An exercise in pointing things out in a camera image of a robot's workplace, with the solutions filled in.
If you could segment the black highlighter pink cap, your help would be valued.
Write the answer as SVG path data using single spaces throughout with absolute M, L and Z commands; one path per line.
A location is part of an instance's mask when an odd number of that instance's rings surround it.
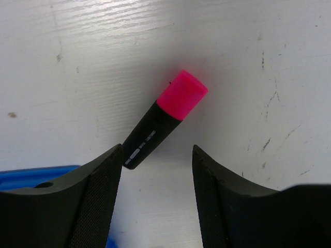
M 123 166 L 135 169 L 187 117 L 208 89 L 182 70 L 123 142 Z

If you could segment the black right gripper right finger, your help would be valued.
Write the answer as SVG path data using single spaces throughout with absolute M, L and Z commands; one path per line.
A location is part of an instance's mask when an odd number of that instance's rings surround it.
M 330 247 L 330 185 L 269 189 L 199 146 L 192 173 L 204 247 Z

